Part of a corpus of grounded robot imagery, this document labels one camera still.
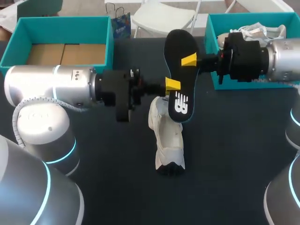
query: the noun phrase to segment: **shoe insole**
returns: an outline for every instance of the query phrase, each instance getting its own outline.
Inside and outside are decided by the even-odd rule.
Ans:
[[[166,40],[165,61],[173,80],[180,81],[180,91],[170,91],[169,115],[178,123],[188,121],[194,112],[194,92],[198,67],[181,66],[181,59],[198,54],[198,46],[193,36],[185,30],[172,30]]]

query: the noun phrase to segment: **white shoe in box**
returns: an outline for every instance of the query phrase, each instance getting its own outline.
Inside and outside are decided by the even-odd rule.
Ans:
[[[265,47],[267,43],[275,39],[286,38],[286,27],[280,25],[279,27],[265,27],[259,22],[240,27],[237,30],[230,30],[230,33],[241,32],[246,41],[259,41],[261,47]],[[217,42],[220,49],[223,49],[225,38],[229,33],[221,34],[217,37]]]

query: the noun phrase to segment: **shopping bag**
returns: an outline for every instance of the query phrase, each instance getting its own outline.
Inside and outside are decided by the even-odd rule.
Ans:
[[[115,17],[112,18],[112,30],[113,30],[113,38],[130,38],[131,35],[131,22],[130,22],[130,13],[124,14],[124,8],[119,7],[115,10],[115,5],[111,3],[114,6],[113,11],[115,12]]]

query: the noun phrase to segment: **white paper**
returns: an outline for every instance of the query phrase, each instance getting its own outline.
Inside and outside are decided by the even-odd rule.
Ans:
[[[18,2],[0,10],[0,26],[13,33],[17,25],[17,6],[26,0]]]

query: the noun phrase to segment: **floor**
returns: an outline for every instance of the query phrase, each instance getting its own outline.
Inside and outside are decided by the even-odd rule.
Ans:
[[[133,15],[137,9],[140,7],[140,0],[112,0],[113,2],[123,2],[116,3],[116,8],[124,7],[125,13],[130,12]],[[185,9],[196,9],[197,0],[164,0],[167,1],[165,4]],[[295,12],[300,14],[300,0],[284,0],[288,5],[290,5]],[[62,10],[59,12],[61,16],[88,16],[88,15],[107,15],[105,2],[109,0],[63,0]],[[112,15],[112,6],[108,5],[108,14]],[[226,5],[223,0],[202,0],[200,7],[200,14],[204,16],[201,19],[197,19],[197,22],[206,23],[205,15],[208,13],[223,13],[226,11]],[[204,36],[205,28],[201,25],[195,26],[194,36]],[[138,34],[139,38],[148,38],[150,35],[145,31],[140,31]]]

